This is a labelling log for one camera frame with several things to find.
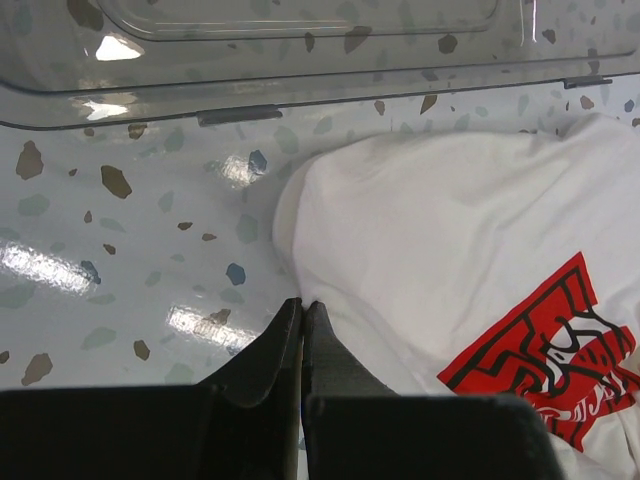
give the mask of white t-shirt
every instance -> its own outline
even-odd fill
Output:
[[[396,392],[514,392],[567,478],[640,478],[630,127],[370,138],[292,177],[273,238],[304,303]]]

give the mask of blue speck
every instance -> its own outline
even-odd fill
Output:
[[[102,283],[102,279],[100,278],[100,275],[98,275],[98,270],[96,270],[96,267],[93,266],[93,263],[91,263],[89,260],[82,260],[80,262],[80,266],[87,274],[87,279],[91,280],[97,285],[100,285]]]
[[[231,280],[231,283],[234,285],[242,285],[247,279],[244,268],[237,263],[232,263],[227,267],[227,277],[229,277],[229,280]]]
[[[239,354],[242,351],[241,347],[238,346],[232,346],[232,345],[228,345],[227,346],[227,353],[229,355],[231,355],[232,357],[235,357],[237,354]]]
[[[249,155],[249,170],[254,175],[262,175],[267,169],[267,159],[260,150],[254,150]]]

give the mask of red graphic print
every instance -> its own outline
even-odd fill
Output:
[[[636,347],[627,327],[594,312],[582,254],[464,350],[438,378],[458,394],[526,398],[549,431],[583,451],[598,417],[635,403],[640,377],[618,364]]]

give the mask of terrazzo surface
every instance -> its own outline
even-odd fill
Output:
[[[296,295],[270,228],[287,179],[318,152],[389,131],[562,136],[593,112],[635,127],[639,103],[640,76],[627,76],[205,128],[0,128],[0,388],[194,383],[218,369]],[[306,478],[302,438],[300,453]]]

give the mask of clear plastic lid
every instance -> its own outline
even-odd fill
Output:
[[[484,31],[498,4],[499,0],[100,1],[123,29],[165,41],[334,36],[358,26],[378,35]]]
[[[42,93],[87,123],[107,99],[128,103],[106,118],[128,121],[640,71],[631,0],[22,0],[0,14],[14,120]]]

